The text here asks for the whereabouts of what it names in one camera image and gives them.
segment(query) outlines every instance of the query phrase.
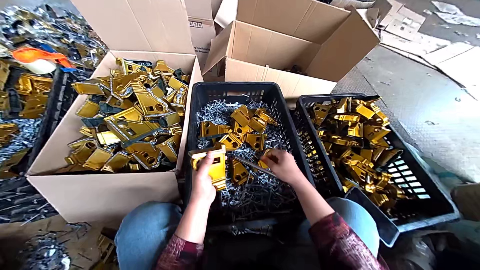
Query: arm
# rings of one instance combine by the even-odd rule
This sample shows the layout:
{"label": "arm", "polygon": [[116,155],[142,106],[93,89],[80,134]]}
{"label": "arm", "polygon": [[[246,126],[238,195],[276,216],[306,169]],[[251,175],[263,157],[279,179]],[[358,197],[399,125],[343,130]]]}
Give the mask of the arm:
{"label": "arm", "polygon": [[190,202],[180,219],[175,234],[158,258],[157,270],[194,269],[203,252],[208,211],[216,191],[208,175],[212,165],[212,153],[201,161],[193,172]]}
{"label": "arm", "polygon": [[352,228],[305,178],[292,155],[274,149],[261,160],[297,193],[305,216],[312,225],[310,237],[325,269],[383,269]]}

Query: left hand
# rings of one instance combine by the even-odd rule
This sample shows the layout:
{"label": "left hand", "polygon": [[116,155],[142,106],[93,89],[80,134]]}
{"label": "left hand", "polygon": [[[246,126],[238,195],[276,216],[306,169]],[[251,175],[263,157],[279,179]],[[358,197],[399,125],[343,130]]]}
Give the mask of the left hand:
{"label": "left hand", "polygon": [[212,178],[208,175],[213,159],[213,154],[209,151],[198,164],[198,170],[193,170],[191,202],[206,203],[210,206],[215,200],[216,190],[212,185]]}

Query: maroon sleeve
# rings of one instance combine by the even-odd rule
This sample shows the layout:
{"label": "maroon sleeve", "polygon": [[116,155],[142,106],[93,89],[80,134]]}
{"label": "maroon sleeve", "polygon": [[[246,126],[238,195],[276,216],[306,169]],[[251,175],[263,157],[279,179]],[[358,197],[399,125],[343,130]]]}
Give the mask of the maroon sleeve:
{"label": "maroon sleeve", "polygon": [[195,269],[195,264],[203,250],[203,244],[188,242],[173,235],[167,247],[158,257],[155,270]]}
{"label": "maroon sleeve", "polygon": [[309,233],[322,269],[388,269],[337,213],[315,223]]}

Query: black plastic crate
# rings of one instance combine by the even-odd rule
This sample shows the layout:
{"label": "black plastic crate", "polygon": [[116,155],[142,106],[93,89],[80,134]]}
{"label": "black plastic crate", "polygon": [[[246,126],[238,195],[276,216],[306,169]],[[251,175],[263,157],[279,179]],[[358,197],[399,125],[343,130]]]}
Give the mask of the black plastic crate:
{"label": "black plastic crate", "polygon": [[[353,97],[362,98],[364,94],[331,94],[331,95],[306,95],[299,97],[295,116],[298,118],[297,130],[303,143],[303,149],[313,173],[312,177],[317,190],[325,197],[342,196],[343,189],[336,172],[330,164],[330,159],[326,150],[316,134],[315,127],[310,119],[307,109],[314,103],[330,102],[332,99]],[[377,222],[380,238],[387,246],[392,246],[396,240],[396,230],[407,232],[426,226],[435,225],[445,221],[458,219],[460,214],[453,204],[452,200],[439,187],[438,180],[433,177],[426,169],[424,161],[410,151],[405,141],[392,128],[385,137],[386,142],[398,149],[403,150],[403,154],[396,159],[387,169],[392,174],[392,180],[407,194],[417,195],[417,199],[398,200],[395,206],[393,217],[387,217],[370,200],[365,201],[365,197],[350,195],[350,199],[362,205],[372,215]],[[324,166],[324,172],[315,174],[320,161]]]}
{"label": "black plastic crate", "polygon": [[[249,100],[261,100],[265,102],[272,116],[280,124],[282,133],[285,134],[287,150],[292,153],[302,173],[313,184],[312,176],[308,173],[308,164],[301,150],[300,140],[294,128],[294,123],[287,109],[287,104],[283,98],[280,87],[276,83],[270,82],[212,82],[196,83],[193,85],[192,102],[190,105],[190,120],[188,128],[187,151],[197,149],[197,112],[206,103],[213,100],[225,100],[225,102],[248,104]],[[183,194],[184,207],[188,204],[190,192],[192,189],[192,167],[190,166],[190,157],[186,154],[184,159],[186,171],[185,191]],[[275,224],[295,218],[304,218],[301,206],[297,201],[294,209],[288,214],[266,214],[253,221],[233,221],[231,216],[221,213],[220,194],[217,193],[216,201],[212,204],[208,226],[212,228],[223,228],[225,226],[235,225],[239,228],[261,227],[264,225]]]}

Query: blue jeans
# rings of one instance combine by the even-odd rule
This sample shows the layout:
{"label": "blue jeans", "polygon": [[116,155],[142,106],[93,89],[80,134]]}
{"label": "blue jeans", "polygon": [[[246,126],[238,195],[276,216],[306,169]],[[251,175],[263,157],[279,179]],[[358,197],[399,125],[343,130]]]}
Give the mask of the blue jeans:
{"label": "blue jeans", "polygon": [[[380,237],[370,214],[359,204],[342,198],[327,202],[350,225],[360,239],[377,256]],[[151,270],[161,251],[175,232],[181,218],[180,207],[171,203],[150,201],[130,212],[115,237],[121,270]],[[311,242],[310,224],[299,228],[299,242]]]}

